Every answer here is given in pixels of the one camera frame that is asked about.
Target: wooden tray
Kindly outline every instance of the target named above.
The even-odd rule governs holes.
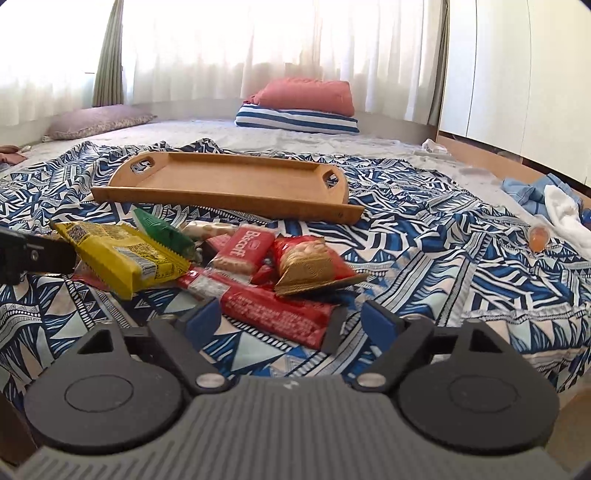
[[[133,166],[148,161],[137,171]],[[336,184],[326,180],[334,175]],[[349,186],[334,166],[280,158],[209,153],[145,153],[116,171],[107,187],[92,187],[97,202],[198,205],[272,219],[353,224],[363,207],[349,205]]]

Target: yellow snack wrapper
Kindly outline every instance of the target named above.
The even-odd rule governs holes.
[[[175,280],[190,262],[129,225],[91,222],[53,223],[81,259],[119,297]]]

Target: striped pillow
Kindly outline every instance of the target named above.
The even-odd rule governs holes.
[[[236,114],[239,127],[280,128],[316,134],[358,134],[357,120],[352,116],[314,110],[273,110],[245,103]]]

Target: white curtain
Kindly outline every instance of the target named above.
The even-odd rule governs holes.
[[[89,107],[113,0],[0,7],[0,127]]]
[[[125,0],[130,103],[247,98],[273,78],[347,80],[358,111],[426,124],[441,0]]]

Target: biscoff logo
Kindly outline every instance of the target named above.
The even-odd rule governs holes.
[[[246,246],[248,242],[253,238],[259,236],[260,232],[248,231],[244,234],[244,236],[238,241],[236,245],[232,248],[230,255],[233,257],[244,257],[246,253]]]

